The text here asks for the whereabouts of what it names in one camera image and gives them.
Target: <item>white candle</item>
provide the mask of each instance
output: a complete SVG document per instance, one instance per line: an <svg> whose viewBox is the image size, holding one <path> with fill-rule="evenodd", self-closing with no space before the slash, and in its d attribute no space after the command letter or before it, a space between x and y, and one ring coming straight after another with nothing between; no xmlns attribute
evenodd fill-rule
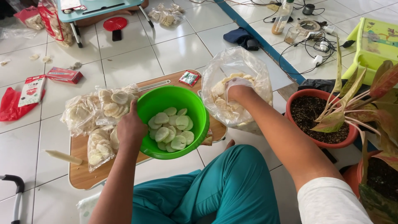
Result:
<svg viewBox="0 0 398 224"><path fill-rule="evenodd" d="M65 160L65 161L67 161L67 162L69 162L69 163L74 163L74 164L76 164L76 165L80 165L80 164L82 164L82 162L83 162L82 159L73 157L73 156L71 156L71 155L62 153L62 152L57 151L57 150L46 150L46 152L47 152L50 156L52 156L52 157L55 157L55 158L57 158L57 159Z"/></svg>

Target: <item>navy cloth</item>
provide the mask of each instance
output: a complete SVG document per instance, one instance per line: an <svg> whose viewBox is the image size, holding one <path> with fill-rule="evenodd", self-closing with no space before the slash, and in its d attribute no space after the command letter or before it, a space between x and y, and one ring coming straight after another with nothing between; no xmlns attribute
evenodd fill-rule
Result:
<svg viewBox="0 0 398 224"><path fill-rule="evenodd" d="M223 38L230 43L237 43L246 50L248 50L247 41L254 39L254 37L242 27L224 34Z"/></svg>

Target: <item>glass cup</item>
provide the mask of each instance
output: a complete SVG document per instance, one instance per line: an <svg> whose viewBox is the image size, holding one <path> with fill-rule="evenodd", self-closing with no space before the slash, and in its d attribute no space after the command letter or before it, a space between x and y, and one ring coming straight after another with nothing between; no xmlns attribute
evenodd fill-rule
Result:
<svg viewBox="0 0 398 224"><path fill-rule="evenodd" d="M296 37L300 34L301 30L297 27L290 27L287 31L285 42L288 44L294 43Z"/></svg>

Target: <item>light blue table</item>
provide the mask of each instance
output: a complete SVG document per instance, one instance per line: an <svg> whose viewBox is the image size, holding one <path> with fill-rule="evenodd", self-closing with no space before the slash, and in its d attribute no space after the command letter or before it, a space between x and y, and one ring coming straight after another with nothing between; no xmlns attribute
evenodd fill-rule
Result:
<svg viewBox="0 0 398 224"><path fill-rule="evenodd" d="M80 0L80 2L82 3L82 5L84 5L87 8L86 10L77 10L70 14L65 14L61 10L60 0L57 0L57 5L59 6L58 7L58 18L62 22L70 23L70 25L72 27L73 34L76 38L76 42L77 42L79 48L82 48L83 45L80 40L80 32L79 32L79 28L76 25L76 22L75 22L76 20L81 20L84 18L92 17L92 16L98 16L98 15L101 15L101 14L104 14L107 12L113 12L116 10L132 7L132 6L138 6L141 9L142 13L144 14L148 23L150 24L150 26L152 28L154 27L152 21L149 19L148 15L145 13L144 9L141 6L141 3L143 3L144 0L93 0L93 1ZM90 12L93 10L98 10L101 8L103 8L103 9L96 11L96 12L83 14L83 13L87 13L87 12Z"/></svg>

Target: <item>red box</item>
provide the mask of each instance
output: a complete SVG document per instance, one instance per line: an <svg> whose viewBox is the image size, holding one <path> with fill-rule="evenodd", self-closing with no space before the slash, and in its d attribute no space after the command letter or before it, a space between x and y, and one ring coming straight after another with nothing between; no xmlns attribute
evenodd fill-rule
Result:
<svg viewBox="0 0 398 224"><path fill-rule="evenodd" d="M79 71L53 67L47 73L46 77L52 80L77 84L79 80L83 77L83 74Z"/></svg>

